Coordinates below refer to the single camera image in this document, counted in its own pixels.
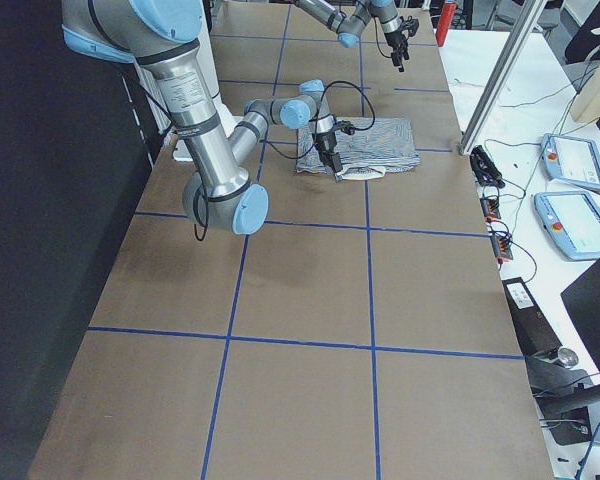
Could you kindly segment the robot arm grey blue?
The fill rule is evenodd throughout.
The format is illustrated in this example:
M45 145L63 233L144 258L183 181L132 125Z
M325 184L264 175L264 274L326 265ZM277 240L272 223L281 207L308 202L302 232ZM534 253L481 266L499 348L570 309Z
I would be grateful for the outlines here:
M355 10L349 15L327 1L292 1L312 18L334 32L338 42L345 48L353 48L360 40L367 25L378 20L388 46L392 49L389 58L399 72L404 71L404 61L409 60L408 40L415 36L419 20L398 13L394 1L356 1Z
M242 164L272 125L309 127L313 147L335 177L343 172L335 152L335 132L352 133L349 122L334 119L319 80L301 85L300 95L256 99L231 133L225 132L197 61L204 27L198 1L65 1L62 29L76 53L110 62L138 64L151 73L178 138L197 168L182 203L197 240L210 228L236 235L255 233L269 207L266 189L253 182Z

